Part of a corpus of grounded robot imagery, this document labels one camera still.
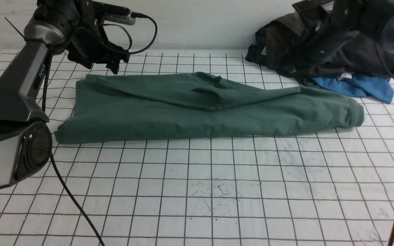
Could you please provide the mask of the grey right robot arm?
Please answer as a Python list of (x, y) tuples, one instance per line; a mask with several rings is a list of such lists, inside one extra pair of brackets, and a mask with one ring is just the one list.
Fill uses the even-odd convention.
[(297, 46), (297, 53), (307, 63), (320, 64), (359, 34), (394, 53), (394, 0), (333, 1), (330, 13)]

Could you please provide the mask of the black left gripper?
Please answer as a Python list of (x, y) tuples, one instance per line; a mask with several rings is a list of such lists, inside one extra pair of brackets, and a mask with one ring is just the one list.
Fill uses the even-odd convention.
[(79, 27), (67, 46), (69, 61), (91, 69), (93, 64), (105, 64), (114, 75), (119, 72), (119, 63), (130, 59), (128, 50), (108, 40), (104, 22), (94, 19), (92, 27)]

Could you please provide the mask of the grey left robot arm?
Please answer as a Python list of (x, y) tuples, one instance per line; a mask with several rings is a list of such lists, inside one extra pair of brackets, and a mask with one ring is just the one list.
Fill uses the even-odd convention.
[(112, 44), (105, 21), (133, 25), (126, 7), (92, 0), (39, 0), (26, 25), (25, 45), (0, 76), (0, 190), (37, 173), (48, 162), (52, 136), (45, 111), (37, 103), (49, 79), (53, 56), (91, 69), (105, 64), (117, 73), (127, 50)]

